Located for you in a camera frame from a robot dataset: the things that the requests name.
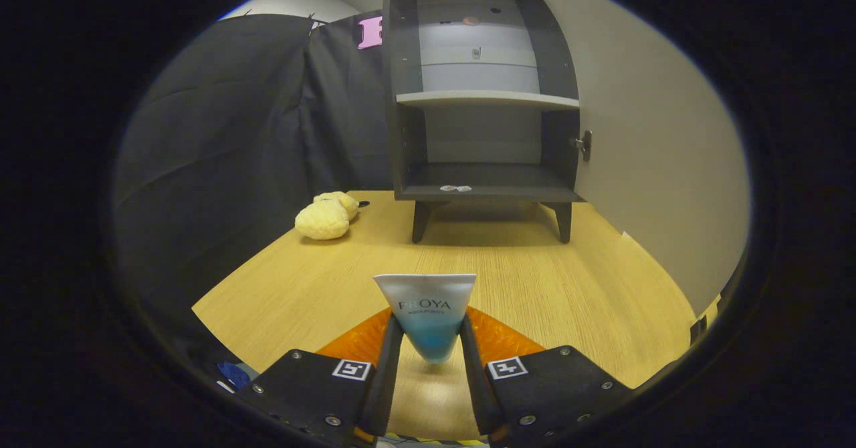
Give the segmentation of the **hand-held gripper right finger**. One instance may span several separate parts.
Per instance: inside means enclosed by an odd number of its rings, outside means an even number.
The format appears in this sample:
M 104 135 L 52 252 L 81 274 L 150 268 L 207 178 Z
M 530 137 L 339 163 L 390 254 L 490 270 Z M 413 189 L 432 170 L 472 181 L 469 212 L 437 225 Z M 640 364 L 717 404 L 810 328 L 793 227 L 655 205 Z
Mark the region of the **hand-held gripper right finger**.
M 476 308 L 459 339 L 477 429 L 490 445 L 571 444 L 633 392 L 577 348 L 545 348 Z

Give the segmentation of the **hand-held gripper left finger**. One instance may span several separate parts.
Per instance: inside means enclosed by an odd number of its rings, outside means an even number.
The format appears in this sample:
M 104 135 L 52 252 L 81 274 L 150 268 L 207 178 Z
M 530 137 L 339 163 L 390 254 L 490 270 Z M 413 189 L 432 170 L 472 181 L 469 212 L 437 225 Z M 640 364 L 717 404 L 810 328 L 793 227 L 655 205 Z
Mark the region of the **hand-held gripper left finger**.
M 315 352 L 294 348 L 236 391 L 296 447 L 373 447 L 385 435 L 403 327 L 383 309 Z

